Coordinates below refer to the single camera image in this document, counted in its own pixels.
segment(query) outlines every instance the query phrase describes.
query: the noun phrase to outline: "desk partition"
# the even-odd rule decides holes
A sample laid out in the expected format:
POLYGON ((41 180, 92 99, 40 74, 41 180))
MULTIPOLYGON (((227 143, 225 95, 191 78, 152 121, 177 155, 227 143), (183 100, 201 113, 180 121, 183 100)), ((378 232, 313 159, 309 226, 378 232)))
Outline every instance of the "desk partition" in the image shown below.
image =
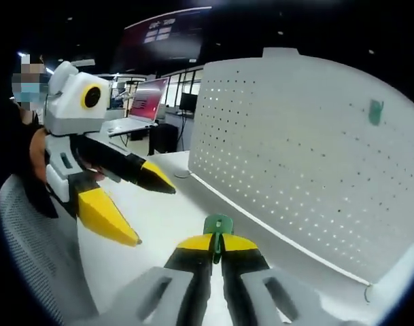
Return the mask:
POLYGON ((205 65, 189 169, 368 282, 414 241, 414 104, 336 62, 295 54, 205 65))

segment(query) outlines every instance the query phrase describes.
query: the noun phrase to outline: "laptop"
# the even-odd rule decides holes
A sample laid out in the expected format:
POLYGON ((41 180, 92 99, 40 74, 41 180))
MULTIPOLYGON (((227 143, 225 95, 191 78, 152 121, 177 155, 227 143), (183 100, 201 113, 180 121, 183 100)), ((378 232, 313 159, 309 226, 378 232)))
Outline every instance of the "laptop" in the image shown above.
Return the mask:
POLYGON ((103 126, 104 131, 112 137, 155 126, 167 81, 168 78, 160 78, 139 84, 128 117, 107 121, 103 126))

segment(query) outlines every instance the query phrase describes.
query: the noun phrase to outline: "ceiling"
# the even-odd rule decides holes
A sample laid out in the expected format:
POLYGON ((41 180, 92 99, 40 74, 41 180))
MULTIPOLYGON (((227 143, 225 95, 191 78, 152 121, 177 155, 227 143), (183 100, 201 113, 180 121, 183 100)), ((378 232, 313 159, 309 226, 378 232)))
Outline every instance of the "ceiling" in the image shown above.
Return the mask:
MULTIPOLYGON (((414 10, 403 2, 371 0, 178 0, 111 1, 19 15, 17 50, 59 59, 94 58, 82 70, 108 73, 123 28, 166 12, 212 5, 202 62, 260 56, 265 46, 298 48, 301 54, 367 71, 414 101, 414 10)), ((164 65, 164 74, 188 65, 164 65)))

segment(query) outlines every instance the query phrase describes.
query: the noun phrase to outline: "laptop screen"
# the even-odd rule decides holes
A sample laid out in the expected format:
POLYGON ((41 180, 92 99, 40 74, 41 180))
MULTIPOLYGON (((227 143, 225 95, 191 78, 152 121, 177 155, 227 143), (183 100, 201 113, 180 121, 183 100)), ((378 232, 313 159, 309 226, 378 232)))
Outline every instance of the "laptop screen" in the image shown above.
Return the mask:
POLYGON ((155 120, 161 96, 166 90, 167 78, 145 81, 137 86, 130 116, 155 120))

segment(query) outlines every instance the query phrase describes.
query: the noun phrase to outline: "gray gripper base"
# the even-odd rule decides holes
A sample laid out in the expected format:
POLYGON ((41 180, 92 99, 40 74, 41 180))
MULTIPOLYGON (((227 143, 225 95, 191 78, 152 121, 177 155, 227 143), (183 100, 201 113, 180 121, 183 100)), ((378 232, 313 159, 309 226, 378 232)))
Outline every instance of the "gray gripper base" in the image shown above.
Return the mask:
POLYGON ((152 311, 148 325, 176 326, 192 277, 191 272, 153 267, 125 286, 107 312, 69 326, 141 326, 152 311))
POLYGON ((278 268, 242 274, 241 279, 252 301, 258 326, 285 325, 277 308, 293 326, 360 326, 357 321, 342 321, 323 310, 319 295, 307 285, 278 268))

